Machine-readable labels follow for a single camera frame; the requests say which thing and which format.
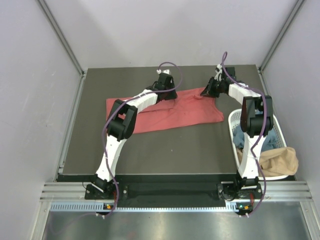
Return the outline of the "red t shirt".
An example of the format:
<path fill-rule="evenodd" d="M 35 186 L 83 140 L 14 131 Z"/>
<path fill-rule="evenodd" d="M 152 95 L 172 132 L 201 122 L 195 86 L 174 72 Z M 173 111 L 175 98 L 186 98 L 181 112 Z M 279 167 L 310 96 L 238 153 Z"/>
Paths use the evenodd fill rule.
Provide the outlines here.
<path fill-rule="evenodd" d="M 203 87 L 181 90 L 176 99 L 162 100 L 147 107 L 138 113 L 133 133 L 222 122 L 224 115 L 216 108 L 215 99 L 200 96 L 203 90 Z"/>

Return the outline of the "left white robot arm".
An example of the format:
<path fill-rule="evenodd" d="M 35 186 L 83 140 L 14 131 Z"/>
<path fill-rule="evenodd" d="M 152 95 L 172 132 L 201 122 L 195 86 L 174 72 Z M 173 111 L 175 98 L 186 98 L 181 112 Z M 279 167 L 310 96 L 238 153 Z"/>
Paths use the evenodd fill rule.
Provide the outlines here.
<path fill-rule="evenodd" d="M 137 116 L 148 107 L 178 97 L 170 70 L 157 70 L 158 80 L 141 93 L 126 100 L 116 99 L 102 132 L 104 153 L 91 185 L 95 193 L 109 198 L 119 189 L 116 166 L 122 148 L 134 132 Z"/>

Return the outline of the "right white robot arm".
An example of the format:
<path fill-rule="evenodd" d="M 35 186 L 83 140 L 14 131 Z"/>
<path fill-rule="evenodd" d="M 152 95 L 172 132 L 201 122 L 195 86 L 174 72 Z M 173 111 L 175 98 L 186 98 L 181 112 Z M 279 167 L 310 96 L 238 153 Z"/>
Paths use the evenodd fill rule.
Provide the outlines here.
<path fill-rule="evenodd" d="M 227 94 L 241 104 L 240 127 L 244 134 L 244 145 L 233 192 L 237 197 L 245 198 L 252 190 L 259 188 L 260 154 L 274 125 L 272 98 L 259 89 L 236 81 L 234 67 L 226 68 L 219 64 L 215 72 L 216 75 L 210 78 L 200 95 L 218 98 L 220 94 Z"/>

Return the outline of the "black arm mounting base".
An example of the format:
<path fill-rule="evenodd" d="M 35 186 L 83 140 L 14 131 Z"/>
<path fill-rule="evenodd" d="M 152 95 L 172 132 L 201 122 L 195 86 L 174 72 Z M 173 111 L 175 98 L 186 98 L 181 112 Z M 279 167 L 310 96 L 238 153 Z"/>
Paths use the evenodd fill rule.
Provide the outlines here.
<path fill-rule="evenodd" d="M 258 178 L 241 179 L 234 174 L 120 174 L 116 181 L 91 178 L 86 200 L 135 200 L 139 197 L 206 197 L 212 200 L 260 199 Z"/>

